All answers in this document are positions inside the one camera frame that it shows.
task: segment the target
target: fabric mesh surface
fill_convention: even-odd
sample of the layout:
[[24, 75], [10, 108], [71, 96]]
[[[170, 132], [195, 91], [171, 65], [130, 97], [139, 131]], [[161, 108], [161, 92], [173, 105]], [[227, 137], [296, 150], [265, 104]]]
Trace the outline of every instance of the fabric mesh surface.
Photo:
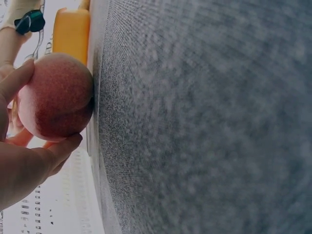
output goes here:
[[92, 12], [106, 234], [311, 234], [312, 2]]

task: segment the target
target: skin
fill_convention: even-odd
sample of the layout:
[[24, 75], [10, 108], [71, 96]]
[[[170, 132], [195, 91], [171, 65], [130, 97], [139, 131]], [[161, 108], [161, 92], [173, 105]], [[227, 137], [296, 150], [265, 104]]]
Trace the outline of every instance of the skin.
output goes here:
[[14, 29], [0, 31], [0, 211], [22, 200], [49, 176], [58, 173], [82, 141], [78, 134], [59, 143], [47, 142], [42, 148], [28, 149], [26, 146], [33, 136], [23, 127], [17, 135], [6, 139], [9, 125], [15, 125], [7, 106], [34, 72], [32, 59], [19, 69], [13, 67], [25, 41]]

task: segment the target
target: yellow bottle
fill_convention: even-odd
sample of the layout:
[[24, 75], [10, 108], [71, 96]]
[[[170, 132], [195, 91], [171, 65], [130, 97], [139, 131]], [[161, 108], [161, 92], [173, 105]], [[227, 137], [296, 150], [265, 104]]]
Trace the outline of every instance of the yellow bottle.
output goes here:
[[54, 22], [52, 52], [67, 53], [84, 65], [88, 60], [90, 0], [82, 0], [77, 10], [59, 9]]

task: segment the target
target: hand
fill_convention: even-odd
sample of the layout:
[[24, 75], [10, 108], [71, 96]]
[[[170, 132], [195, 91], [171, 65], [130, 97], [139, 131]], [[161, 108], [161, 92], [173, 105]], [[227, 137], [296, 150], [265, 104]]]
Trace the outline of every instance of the hand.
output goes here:
[[[0, 81], [6, 78], [14, 70], [15, 68], [10, 62], [5, 62], [4, 64], [0, 65]], [[18, 115], [12, 115], [11, 104], [8, 107], [8, 114], [9, 114], [9, 119], [10, 119], [9, 129], [10, 129], [10, 132], [17, 134], [23, 130], [24, 126], [21, 123]]]
[[75, 135], [60, 143], [47, 142], [43, 148], [28, 149], [31, 137], [25, 129], [6, 139], [7, 105], [33, 72], [34, 62], [29, 60], [0, 82], [0, 211], [25, 198], [49, 176], [59, 172], [82, 140], [81, 135]]

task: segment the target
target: red peach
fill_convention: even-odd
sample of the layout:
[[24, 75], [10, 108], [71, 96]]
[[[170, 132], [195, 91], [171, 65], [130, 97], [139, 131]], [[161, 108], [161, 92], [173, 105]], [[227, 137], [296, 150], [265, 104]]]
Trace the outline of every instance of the red peach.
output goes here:
[[45, 55], [18, 94], [20, 121], [34, 136], [51, 142], [80, 133], [93, 113], [93, 86], [90, 71], [77, 59]]

